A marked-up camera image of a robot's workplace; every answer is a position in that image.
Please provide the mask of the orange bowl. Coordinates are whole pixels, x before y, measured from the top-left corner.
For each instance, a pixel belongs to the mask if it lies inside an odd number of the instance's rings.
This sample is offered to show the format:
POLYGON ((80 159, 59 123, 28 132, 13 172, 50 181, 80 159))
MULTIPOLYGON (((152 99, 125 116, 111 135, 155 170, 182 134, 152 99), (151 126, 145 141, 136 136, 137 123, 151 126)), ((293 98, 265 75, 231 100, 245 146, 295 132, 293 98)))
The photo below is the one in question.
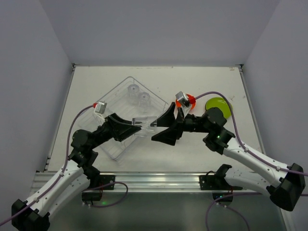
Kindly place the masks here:
MULTIPOLYGON (((196 105, 196 100, 195 98, 190 95, 190 94, 186 94, 186 96, 188 97, 188 100, 189 100, 189 103, 190 103, 190 110, 193 110, 195 108, 195 105, 196 105)), ((176 98, 175 100, 175 104, 177 107, 182 107, 182 105, 180 104, 180 102, 178 101, 178 99, 176 98)))

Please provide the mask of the clear glass front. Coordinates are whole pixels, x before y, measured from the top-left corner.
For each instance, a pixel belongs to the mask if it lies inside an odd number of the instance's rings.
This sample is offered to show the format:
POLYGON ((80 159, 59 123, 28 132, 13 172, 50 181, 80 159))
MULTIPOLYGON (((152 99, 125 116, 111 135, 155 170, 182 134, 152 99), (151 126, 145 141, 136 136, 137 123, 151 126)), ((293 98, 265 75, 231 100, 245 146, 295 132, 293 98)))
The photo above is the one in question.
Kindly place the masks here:
POLYGON ((131 122, 132 125, 141 127, 134 136, 151 137, 157 133, 157 116, 135 117, 131 122))

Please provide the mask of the clear glass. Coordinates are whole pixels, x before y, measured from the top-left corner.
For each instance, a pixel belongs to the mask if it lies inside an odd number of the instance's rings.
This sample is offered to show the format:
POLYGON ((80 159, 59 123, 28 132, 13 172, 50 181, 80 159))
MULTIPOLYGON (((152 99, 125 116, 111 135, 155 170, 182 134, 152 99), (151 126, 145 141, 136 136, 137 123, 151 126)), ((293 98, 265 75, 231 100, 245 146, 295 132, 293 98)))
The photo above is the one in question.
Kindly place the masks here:
POLYGON ((151 97, 147 92, 141 92, 138 95, 138 107, 140 112, 147 113, 150 110, 151 97))
POLYGON ((157 116, 135 117, 131 122, 132 125, 141 127, 134 136, 151 137, 157 133, 157 116))
POLYGON ((140 88, 137 84, 130 84, 128 87, 128 100, 131 104, 138 103, 138 95, 140 93, 140 88))

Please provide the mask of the clear glass back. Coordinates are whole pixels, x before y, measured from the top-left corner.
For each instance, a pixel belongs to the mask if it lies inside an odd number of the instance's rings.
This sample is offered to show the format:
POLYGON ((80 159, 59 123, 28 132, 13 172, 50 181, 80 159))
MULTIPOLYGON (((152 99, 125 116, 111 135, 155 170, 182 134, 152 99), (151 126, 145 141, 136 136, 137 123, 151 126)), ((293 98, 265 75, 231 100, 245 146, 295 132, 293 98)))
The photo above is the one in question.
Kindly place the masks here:
POLYGON ((131 104, 138 103, 138 95, 140 93, 140 88, 137 84, 130 84, 128 87, 128 100, 131 104))

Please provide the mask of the green plate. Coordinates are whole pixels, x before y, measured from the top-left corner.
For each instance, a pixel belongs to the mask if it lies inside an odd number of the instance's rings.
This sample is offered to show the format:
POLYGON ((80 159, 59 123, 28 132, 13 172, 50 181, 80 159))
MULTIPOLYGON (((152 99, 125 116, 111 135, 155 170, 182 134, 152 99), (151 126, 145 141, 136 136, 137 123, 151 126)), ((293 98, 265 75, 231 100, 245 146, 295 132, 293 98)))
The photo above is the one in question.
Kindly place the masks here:
POLYGON ((223 113, 225 119, 231 117, 231 110, 227 104, 227 102, 221 97, 214 97, 209 99, 205 104, 205 109, 209 110, 210 108, 217 107, 223 113))

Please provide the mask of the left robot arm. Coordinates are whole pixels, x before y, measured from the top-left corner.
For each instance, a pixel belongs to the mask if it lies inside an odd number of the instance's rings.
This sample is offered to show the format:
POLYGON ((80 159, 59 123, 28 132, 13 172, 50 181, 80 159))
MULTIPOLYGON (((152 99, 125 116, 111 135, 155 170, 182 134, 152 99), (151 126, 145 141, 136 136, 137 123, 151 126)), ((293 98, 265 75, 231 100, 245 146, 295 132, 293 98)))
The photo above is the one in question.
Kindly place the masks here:
POLYGON ((100 171, 93 166, 98 155, 94 149, 110 139, 123 141, 140 130, 141 126, 113 113, 95 131, 79 129, 69 135, 67 145, 73 150, 66 154, 64 165, 36 193, 13 203, 12 225, 19 231, 48 230, 54 215, 73 197, 99 185, 100 171))

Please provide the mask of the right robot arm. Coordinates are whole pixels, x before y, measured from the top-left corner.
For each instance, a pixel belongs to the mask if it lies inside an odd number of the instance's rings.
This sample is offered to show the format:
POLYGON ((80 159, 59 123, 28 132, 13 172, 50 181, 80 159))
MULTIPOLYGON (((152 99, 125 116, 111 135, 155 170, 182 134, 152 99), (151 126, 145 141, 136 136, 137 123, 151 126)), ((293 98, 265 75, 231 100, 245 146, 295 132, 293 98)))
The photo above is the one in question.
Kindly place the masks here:
POLYGON ((217 108, 207 110, 202 116, 185 115, 182 108, 174 114, 175 103, 151 123, 152 127, 165 130, 151 139, 174 146, 184 132, 206 133, 203 142, 206 147, 221 155, 245 165, 253 173, 240 173, 231 167, 221 166, 216 176, 223 178, 230 186, 238 186, 266 195, 279 208, 293 211, 306 187, 303 168, 293 163, 274 160, 242 143, 239 136, 224 128, 227 120, 217 108))

